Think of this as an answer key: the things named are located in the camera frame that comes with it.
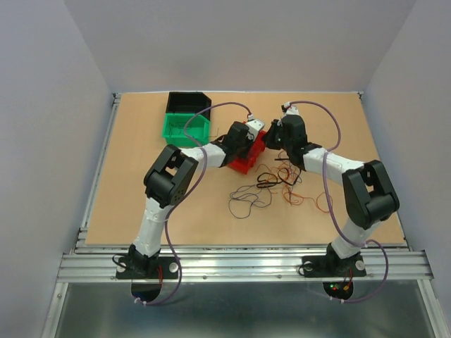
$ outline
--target red block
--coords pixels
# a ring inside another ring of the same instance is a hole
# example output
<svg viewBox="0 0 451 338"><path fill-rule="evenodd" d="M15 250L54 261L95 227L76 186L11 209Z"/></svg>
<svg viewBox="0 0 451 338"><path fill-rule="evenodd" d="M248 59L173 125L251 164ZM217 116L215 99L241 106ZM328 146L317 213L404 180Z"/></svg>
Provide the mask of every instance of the red block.
<svg viewBox="0 0 451 338"><path fill-rule="evenodd" d="M254 144L249 150L249 153L247 153L246 158L236 158L228 166L246 175L249 169L254 166L255 161L259 157L260 153L263 152L263 150L265 150L265 143L263 143L263 141L261 140L261 138L265 134L266 132L264 131L259 132L259 134L257 135L257 139L255 140Z"/></svg>

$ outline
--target wire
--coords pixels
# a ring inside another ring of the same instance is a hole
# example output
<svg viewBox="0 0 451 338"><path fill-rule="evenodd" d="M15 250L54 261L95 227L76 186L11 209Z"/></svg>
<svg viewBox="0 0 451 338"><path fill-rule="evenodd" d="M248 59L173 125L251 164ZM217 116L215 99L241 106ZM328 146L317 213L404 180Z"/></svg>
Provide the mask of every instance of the wire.
<svg viewBox="0 0 451 338"><path fill-rule="evenodd" d="M210 135L209 139L214 139L215 137L218 137L218 135L219 135L219 127L218 130L216 131L216 135Z"/></svg>
<svg viewBox="0 0 451 338"><path fill-rule="evenodd" d="M140 303L142 303L142 304L145 305L145 306L160 305L160 304L165 303L167 300L169 300L169 299L170 299L170 298L178 291L178 289L180 288L180 285L182 284L182 264L180 263L180 257L178 257L177 252L175 252L174 245L172 244L171 238L169 237L169 231L168 231L168 219L169 219L169 217L171 216L171 214L174 212L174 210L175 210L175 209L176 209L176 208L177 208L184 200L186 200L186 198L187 198L189 195L191 195L191 193L194 191L194 189L197 188L197 186L199 185L199 183L200 183L200 181L202 180L202 178L204 178L204 175L205 175L205 172L206 172L206 164L207 164L207 161L208 161L207 153L206 153L205 149L202 148L202 145L199 143L199 141L197 141L194 137L192 137L191 135L189 135L189 134L187 133L187 131L188 131L188 126L190 125L190 123L191 123L197 116L199 116L199 115L205 113L206 111L209 111L209 110L211 110L211 109L213 109L213 108L218 108L218 107L221 107L221 106L226 106L226 105L229 105L229 104L235 105L235 106L243 107L244 109L247 110L247 116L251 116L251 115L252 115L252 112L250 111L250 109L249 109L247 106L245 106L244 104L241 104L241 103L239 103L239 102L232 102L232 101L231 101L231 102L223 102L222 104L214 104L213 106L210 106L210 107L208 107L208 108L205 108L205 109L199 111L198 113L195 113L195 114L194 114L194 115L186 122L186 124L185 124L185 126L184 126L184 128L183 128L183 134L184 134L188 139L190 139L191 141L193 141L197 146L199 146L200 149L201 149L201 151L202 151L202 153L204 154L204 166L202 167L202 171L201 171L201 173L200 173L199 178L197 178L197 181L193 184L193 186L191 187L191 189L188 190L188 192L184 195L184 197L182 198L182 200L180 201L180 203L177 204L176 206L174 206L174 208L172 208L172 209L168 212L167 219L166 219L166 221L164 222L164 234L165 234L165 236L166 236L166 241L168 242L169 249L171 250L171 252L172 252L172 254L173 254L173 256L174 256L175 262L176 262L177 265L178 265L178 281L177 281L177 284L175 285L175 288L172 290L172 292L171 292L168 296L166 296L165 298L163 298L163 299L161 299L161 300L159 300L159 301L152 301L152 302L144 303L144 302L140 301L139 299L136 299L137 301L139 301Z"/></svg>
<svg viewBox="0 0 451 338"><path fill-rule="evenodd" d="M312 263L311 262L305 262L305 263L303 263L303 264L301 264L300 266L297 267L297 273L299 275L301 275L302 277L305 277L305 275L304 275L304 273L301 273L301 270L304 271L304 267L306 265L312 265Z"/></svg>
<svg viewBox="0 0 451 338"><path fill-rule="evenodd" d="M163 286L163 268L161 267L161 265L158 266L156 271L158 272L158 281L160 283L160 287L162 287Z"/></svg>
<svg viewBox="0 0 451 338"><path fill-rule="evenodd" d="M111 260L113 261L114 264L116 264L116 266L119 266L122 269L127 270L127 266L125 264L122 264L121 262L114 259L116 256L125 257L125 254L115 254L115 255L113 255L113 257L111 257Z"/></svg>
<svg viewBox="0 0 451 338"><path fill-rule="evenodd" d="M293 166L291 162L289 162L288 158L281 158L281 154L283 151L281 151L278 154L278 157L275 158L275 161L282 161L282 163L278 167L271 167L269 168L266 164L261 163L255 171L259 171L259 169L264 166L268 172L262 173L257 177L257 187L258 188L271 188L275 187L277 184L284 183L284 186L282 188L282 197L290 203L291 206L300 206L304 200L309 199L314 202L315 207L320 210L322 213L329 213L328 210L324 210L319 206L319 199L322 195L325 194L325 192L321 192L316 199L313 197L308 196L302 196L300 194L296 194L293 192L295 183L302 183L302 179L300 177L301 170L299 170L299 173L297 172L297 167ZM275 179L275 181L269 181L264 182L262 179L262 176L264 175L270 175Z"/></svg>
<svg viewBox="0 0 451 338"><path fill-rule="evenodd" d="M352 283L352 278L354 278L354 276L352 275L352 269L350 268L350 273L351 273L351 278L350 278L350 282L347 283L346 288L349 288L351 286Z"/></svg>
<svg viewBox="0 0 451 338"><path fill-rule="evenodd" d="M335 116L332 114L331 111L329 111L325 106L323 106L322 104L319 104L317 102L313 102L313 101L292 101L292 102L290 102L290 106L293 105L293 104L311 104L313 106L317 106L319 108L322 108L332 118L332 120L335 123L335 126L337 128L337 133L338 133L337 143L334 146L332 146L331 148L326 149L327 151L324 153L324 156L323 156L323 186L324 186L324 192L326 193L326 201L327 201L327 205L328 205L328 209L329 209L329 213L330 213L330 218L332 218L332 222L333 222L338 234L347 243L349 243L349 244L351 244L353 246L362 247L362 246L366 246L368 243L374 243L375 245L377 245L379 247L379 249L382 251L382 254L384 256L384 259L385 259L385 273L384 273L382 282L379 284L377 289L374 290L373 292L371 292L370 294L368 294L366 296L363 296L361 298L358 298L358 299L340 300L340 301L342 301L344 303L359 303L360 301L365 301L367 299L370 299L372 296L376 295L377 293L379 293L379 291L382 290L383 286L385 285L385 282L387 281L388 269L389 269L389 262L388 262L387 252L385 251L383 246L379 242L375 241L374 239L368 239L364 243L356 243L356 242L353 242L350 239L348 239L345 236L345 234L342 232L342 230L340 229L340 226L338 225L337 218L335 217L335 214L333 212L332 199L330 198L330 195L329 195L329 189L328 189L328 184L327 184L327 174L326 174L326 172L327 172L327 155L328 155L328 152L337 149L338 146L340 146L340 143L341 143L341 129L340 129L340 126L338 124L337 119L335 118Z"/></svg>
<svg viewBox="0 0 451 338"><path fill-rule="evenodd" d="M257 183L257 184L271 184L271 182L262 182L262 183ZM230 199L228 201L228 210L230 211L230 213L233 215L233 217L239 219L239 220L243 220L245 218L248 218L251 215L252 212L252 207L255 206L257 208L266 208L267 206L270 206L273 203L273 194L271 193L271 191L269 190L268 187L260 187L260 191L257 193L251 193L251 192L247 192L246 194L240 195L240 196L236 196L236 194L239 194L240 192L246 192L249 189L253 188L253 187L257 187L257 184L253 184L253 185L243 185L241 187L239 187L236 191L231 192L230 193ZM269 191L269 202L264 204L263 206L259 206L258 203L264 203L263 201L260 201L260 196L259 194L263 191L263 189L267 189ZM230 207L231 202L233 201L238 201L238 202L248 202L249 203L249 212L247 213L247 215L245 216L238 216L235 213L233 213L232 208Z"/></svg>

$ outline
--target metal frame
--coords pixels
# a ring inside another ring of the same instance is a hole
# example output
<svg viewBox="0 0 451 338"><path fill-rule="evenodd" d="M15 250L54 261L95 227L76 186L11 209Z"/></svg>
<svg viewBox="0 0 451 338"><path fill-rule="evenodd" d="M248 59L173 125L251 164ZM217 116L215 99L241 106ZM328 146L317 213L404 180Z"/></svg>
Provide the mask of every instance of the metal frame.
<svg viewBox="0 0 451 338"><path fill-rule="evenodd" d="M268 248L251 249L199 247L177 248L183 269L183 282L327 282L342 278L305 278L298 274L303 256L324 255L322 248ZM433 278L428 259L424 252L407 249L387 249L390 269L389 280L430 280ZM116 266L111 260L118 253L109 254L71 254L63 256L57 282L97 283L126 282L117 280ZM172 256L169 249L163 248L161 256ZM385 272L385 259L378 249L363 249L366 264L366 277L355 280L382 280ZM133 282L158 282L157 280L133 280Z"/></svg>
<svg viewBox="0 0 451 338"><path fill-rule="evenodd" d="M94 205L94 202L96 200L97 196L97 187L100 181L101 171L104 167L104 161L106 158L106 153L108 151L108 146L111 138L111 132L113 130L114 121L116 120L116 114L118 112L119 103L121 101L121 95L120 94L114 94L114 101L113 101L113 108L111 109L111 116L110 120L108 122L108 127L106 128L106 135L104 138L104 142L102 144L101 153L99 162L97 163L96 173L92 182L91 191L89 193L89 197L87 200L87 205L85 209L85 214L83 215L82 224L80 226L80 229L84 229L89 227L89 217L91 216L91 210L92 206Z"/></svg>
<svg viewBox="0 0 451 338"><path fill-rule="evenodd" d="M109 147L111 131L116 119L120 94L114 94L111 117L91 192L83 216L78 240L71 254L64 255L56 280L49 314L42 333L43 337L54 337L69 283L119 282L115 278L116 266L111 260L114 254L127 251L126 245L87 245L85 243L89 218L94 205L104 159ZM273 246L176 246L183 268L183 282L317 282L331 278L304 278L297 273L303 256L323 255L325 245L273 245ZM433 274L424 252L410 251L407 243L386 246L390 261L389 280L417 280L426 310L437 337L450 337L440 304L434 296L431 281ZM162 256L171 256L167 246ZM379 249L362 249L368 275L355 280L382 280L385 260ZM157 282L156 280L133 280L133 282Z"/></svg>
<svg viewBox="0 0 451 338"><path fill-rule="evenodd" d="M54 294L51 298L49 313L47 314L44 329L42 330L42 338L55 337L68 286L68 283L56 283Z"/></svg>
<svg viewBox="0 0 451 338"><path fill-rule="evenodd" d="M431 321L432 330L436 337L451 337L450 329L447 325L442 308L435 297L432 289L431 281L419 280L418 286L420 288L421 296L423 297L424 305Z"/></svg>

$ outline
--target white wall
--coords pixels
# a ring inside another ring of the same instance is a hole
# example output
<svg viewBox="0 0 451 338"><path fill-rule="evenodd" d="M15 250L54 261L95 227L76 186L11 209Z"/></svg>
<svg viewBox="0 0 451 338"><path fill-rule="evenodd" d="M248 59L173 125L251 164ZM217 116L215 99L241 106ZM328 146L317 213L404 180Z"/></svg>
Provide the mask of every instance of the white wall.
<svg viewBox="0 0 451 338"><path fill-rule="evenodd" d="M62 0L0 1L0 337L40 337L111 93Z"/></svg>
<svg viewBox="0 0 451 338"><path fill-rule="evenodd" d="M426 250L451 323L450 0L417 1L363 99L406 237Z"/></svg>
<svg viewBox="0 0 451 338"><path fill-rule="evenodd" d="M363 90L415 0L65 0L114 92Z"/></svg>

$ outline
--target wooden table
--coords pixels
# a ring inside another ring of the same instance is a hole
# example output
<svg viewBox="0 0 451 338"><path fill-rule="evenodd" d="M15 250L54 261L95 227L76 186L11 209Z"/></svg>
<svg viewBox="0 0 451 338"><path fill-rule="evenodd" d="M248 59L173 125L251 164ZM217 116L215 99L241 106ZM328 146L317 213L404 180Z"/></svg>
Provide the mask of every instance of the wooden table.
<svg viewBox="0 0 451 338"><path fill-rule="evenodd" d="M246 104L254 116L266 123L281 115L280 105L286 101L319 102L335 114L342 130L342 143L336 154L361 161L378 158L373 138L357 94L329 93L207 93L213 104L238 101ZM97 196L89 219L86 244L129 244L141 224L145 195L143 177L165 147L161 137L167 93L124 94L111 132L109 147L101 172ZM337 132L332 120L320 108L298 105L311 142L330 147ZM230 124L243 121L246 111L238 106L225 106L211 113L211 134L224 134ZM326 244L337 237L328 214L320 212L311 200L291 206L281 195L273 195L267 208L253 208L250 217L234 218L228 210L229 194L238 187L254 184L261 168L280 164L274 158L278 151L266 149L257 164L242 175L230 168L210 168L191 197L177 207L169 221L174 244ZM302 183L294 192L316 198L323 191L321 176L302 173ZM342 187L330 183L334 211L339 223L347 218ZM261 198L267 201L268 192ZM249 206L233 202L235 213L243 215ZM322 208L327 208L323 197ZM373 234L383 243L404 243L397 215L384 222Z"/></svg>

